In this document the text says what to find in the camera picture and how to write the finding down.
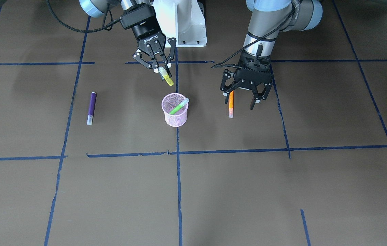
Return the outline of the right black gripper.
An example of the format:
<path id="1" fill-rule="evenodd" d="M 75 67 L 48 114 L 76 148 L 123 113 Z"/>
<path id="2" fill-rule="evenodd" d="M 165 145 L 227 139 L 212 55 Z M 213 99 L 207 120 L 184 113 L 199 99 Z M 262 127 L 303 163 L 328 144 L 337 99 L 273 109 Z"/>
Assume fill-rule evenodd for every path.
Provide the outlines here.
<path id="1" fill-rule="evenodd" d="M 177 39 L 166 39 L 156 18 L 153 6 L 132 6 L 124 11 L 121 16 L 121 25 L 124 29 L 132 29 L 137 40 L 137 50 L 133 53 L 134 61 L 145 68 L 159 73 L 162 80 L 166 71 L 171 67 L 171 61 L 175 58 Z M 165 53 L 166 44 L 169 45 L 169 53 Z"/>

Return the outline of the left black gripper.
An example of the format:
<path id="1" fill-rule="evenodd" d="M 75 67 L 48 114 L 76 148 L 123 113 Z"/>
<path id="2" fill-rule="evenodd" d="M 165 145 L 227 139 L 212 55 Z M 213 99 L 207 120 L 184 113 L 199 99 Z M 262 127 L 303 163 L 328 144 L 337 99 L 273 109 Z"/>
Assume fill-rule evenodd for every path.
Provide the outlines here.
<path id="1" fill-rule="evenodd" d="M 253 99 L 250 103 L 250 110 L 254 109 L 255 104 L 261 100 L 266 100 L 272 88 L 270 56 L 256 56 L 242 51 L 238 62 L 238 68 L 235 72 L 224 70 L 220 90 L 225 96 L 225 104 L 228 104 L 230 93 L 237 88 L 251 90 Z M 257 86 L 264 85 L 262 92 L 259 92 Z"/>

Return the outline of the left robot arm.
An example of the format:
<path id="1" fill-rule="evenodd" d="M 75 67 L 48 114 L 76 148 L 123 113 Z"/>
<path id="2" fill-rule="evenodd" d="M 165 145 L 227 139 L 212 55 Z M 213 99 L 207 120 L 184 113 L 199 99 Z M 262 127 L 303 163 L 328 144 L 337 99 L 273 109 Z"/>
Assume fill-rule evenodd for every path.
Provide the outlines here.
<path id="1" fill-rule="evenodd" d="M 252 92 L 250 109 L 266 100 L 273 85 L 271 54 L 280 32 L 315 28 L 322 19 L 323 7 L 318 0 L 248 0 L 251 19 L 243 47 L 229 56 L 240 55 L 236 64 L 229 59 L 213 65 L 224 68 L 220 90 L 225 103 L 236 89 Z"/>

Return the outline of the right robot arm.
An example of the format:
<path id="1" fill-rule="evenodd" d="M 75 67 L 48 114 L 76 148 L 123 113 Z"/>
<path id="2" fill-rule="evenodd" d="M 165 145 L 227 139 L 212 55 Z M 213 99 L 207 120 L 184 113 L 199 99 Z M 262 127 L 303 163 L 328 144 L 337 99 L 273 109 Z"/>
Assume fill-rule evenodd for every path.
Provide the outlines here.
<path id="1" fill-rule="evenodd" d="M 145 68 L 158 73 L 162 80 L 173 86 L 170 67 L 175 57 L 176 38 L 167 38 L 156 18 L 156 11 L 148 0 L 81 0 L 82 10 L 90 17 L 110 18 L 110 22 L 103 22 L 101 28 L 83 30 L 73 28 L 59 19 L 47 0 L 46 5 L 50 14 L 62 26 L 80 33 L 94 33 L 112 30 L 114 24 L 120 23 L 125 30 L 132 30 L 137 41 L 137 51 L 134 60 Z"/>

